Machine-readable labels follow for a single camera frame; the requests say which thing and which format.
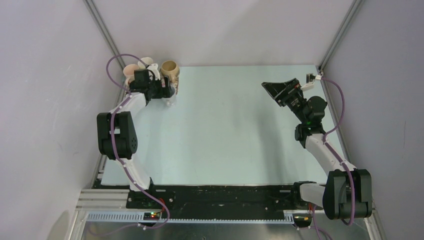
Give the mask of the beige ceramic mug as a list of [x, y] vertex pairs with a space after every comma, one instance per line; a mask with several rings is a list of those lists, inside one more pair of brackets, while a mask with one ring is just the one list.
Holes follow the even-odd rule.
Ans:
[[162, 63], [160, 72], [163, 76], [167, 76], [171, 85], [175, 88], [175, 93], [179, 91], [179, 76], [180, 76], [180, 67], [179, 65], [172, 60], [167, 60]]

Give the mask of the yellow ceramic mug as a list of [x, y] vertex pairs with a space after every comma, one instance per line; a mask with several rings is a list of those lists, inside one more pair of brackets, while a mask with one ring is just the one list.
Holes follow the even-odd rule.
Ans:
[[155, 62], [151, 57], [143, 57], [137, 62], [137, 65], [140, 69], [146, 69], [148, 66], [154, 63]]

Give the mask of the pink ceramic mug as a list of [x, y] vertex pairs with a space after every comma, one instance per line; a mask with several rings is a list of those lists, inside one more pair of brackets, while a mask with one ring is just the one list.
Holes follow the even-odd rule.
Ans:
[[129, 64], [124, 67], [123, 74], [127, 82], [131, 82], [135, 79], [135, 71], [140, 70], [140, 67], [137, 64]]

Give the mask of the grey mug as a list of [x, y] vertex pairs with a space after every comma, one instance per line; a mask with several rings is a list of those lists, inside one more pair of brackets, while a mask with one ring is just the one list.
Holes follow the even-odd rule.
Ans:
[[176, 95], [165, 99], [165, 103], [168, 107], [174, 106], [176, 104], [176, 101]]

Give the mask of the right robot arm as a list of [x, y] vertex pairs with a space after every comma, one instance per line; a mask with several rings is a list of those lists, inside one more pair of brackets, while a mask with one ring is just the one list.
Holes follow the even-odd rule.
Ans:
[[303, 209], [311, 203], [322, 208], [330, 220], [342, 220], [346, 225], [356, 218], [370, 217], [372, 176], [343, 158], [328, 140], [322, 124], [327, 102], [317, 95], [306, 99], [304, 87], [296, 78], [261, 85], [280, 107], [288, 107], [300, 120], [294, 138], [312, 154], [327, 176], [325, 185], [312, 181], [294, 183], [291, 204]]

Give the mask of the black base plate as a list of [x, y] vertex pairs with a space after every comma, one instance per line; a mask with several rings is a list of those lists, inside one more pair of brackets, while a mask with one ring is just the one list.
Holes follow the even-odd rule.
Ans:
[[307, 211], [294, 185], [155, 185], [130, 190], [126, 208], [158, 210], [171, 220], [273, 221]]

